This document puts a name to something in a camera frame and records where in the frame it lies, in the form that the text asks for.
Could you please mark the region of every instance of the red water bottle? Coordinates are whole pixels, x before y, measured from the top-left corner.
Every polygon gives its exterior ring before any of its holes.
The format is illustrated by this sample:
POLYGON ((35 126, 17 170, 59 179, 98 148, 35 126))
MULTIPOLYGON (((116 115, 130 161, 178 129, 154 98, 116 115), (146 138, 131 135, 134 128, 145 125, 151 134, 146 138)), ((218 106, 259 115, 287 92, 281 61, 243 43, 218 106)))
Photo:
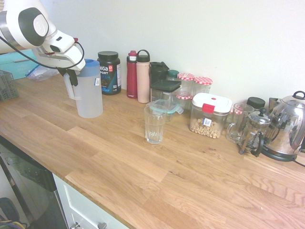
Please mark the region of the red water bottle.
POLYGON ((137 52, 132 50, 127 56, 127 97, 136 99, 137 91, 137 52))

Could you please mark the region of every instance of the black kettle base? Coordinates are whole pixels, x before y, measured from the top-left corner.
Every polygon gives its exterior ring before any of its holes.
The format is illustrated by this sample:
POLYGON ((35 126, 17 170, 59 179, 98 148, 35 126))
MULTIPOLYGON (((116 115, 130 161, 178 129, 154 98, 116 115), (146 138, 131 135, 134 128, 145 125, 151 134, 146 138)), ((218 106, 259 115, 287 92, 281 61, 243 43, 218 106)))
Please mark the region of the black kettle base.
POLYGON ((297 158, 297 154, 293 154, 293 155, 287 155, 287 154, 279 154, 277 153, 277 155, 272 154, 264 149, 262 149, 262 154, 264 154, 265 156, 272 158, 274 160, 277 161, 285 161, 285 162, 289 162, 289 161, 294 161, 297 158))

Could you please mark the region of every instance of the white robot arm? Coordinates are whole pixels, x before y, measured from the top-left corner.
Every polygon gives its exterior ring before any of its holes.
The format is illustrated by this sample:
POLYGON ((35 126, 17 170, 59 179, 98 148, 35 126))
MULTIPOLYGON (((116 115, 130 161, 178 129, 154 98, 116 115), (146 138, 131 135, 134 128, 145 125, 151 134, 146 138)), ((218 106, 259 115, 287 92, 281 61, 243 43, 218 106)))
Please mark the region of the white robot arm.
POLYGON ((39 0, 0 0, 0 39, 0 53, 32 49, 38 62, 50 67, 85 66, 75 39, 56 29, 39 0))

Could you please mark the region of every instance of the dishwasher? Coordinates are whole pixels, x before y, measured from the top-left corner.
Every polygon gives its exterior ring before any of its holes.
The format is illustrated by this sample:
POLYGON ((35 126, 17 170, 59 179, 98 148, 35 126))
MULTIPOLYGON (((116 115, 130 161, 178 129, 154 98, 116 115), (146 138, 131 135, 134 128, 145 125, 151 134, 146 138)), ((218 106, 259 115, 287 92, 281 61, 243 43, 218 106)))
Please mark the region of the dishwasher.
POLYGON ((0 136, 0 165, 30 229, 67 229, 52 173, 0 136))

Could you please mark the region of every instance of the red tab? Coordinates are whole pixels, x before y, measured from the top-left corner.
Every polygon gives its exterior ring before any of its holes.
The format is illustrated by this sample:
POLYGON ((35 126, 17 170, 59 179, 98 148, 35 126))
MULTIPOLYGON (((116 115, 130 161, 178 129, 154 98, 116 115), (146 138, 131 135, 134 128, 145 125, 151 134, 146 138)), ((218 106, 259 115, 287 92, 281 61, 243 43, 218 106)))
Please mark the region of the red tab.
POLYGON ((213 114, 215 106, 209 104, 203 104, 202 111, 208 114, 213 114))

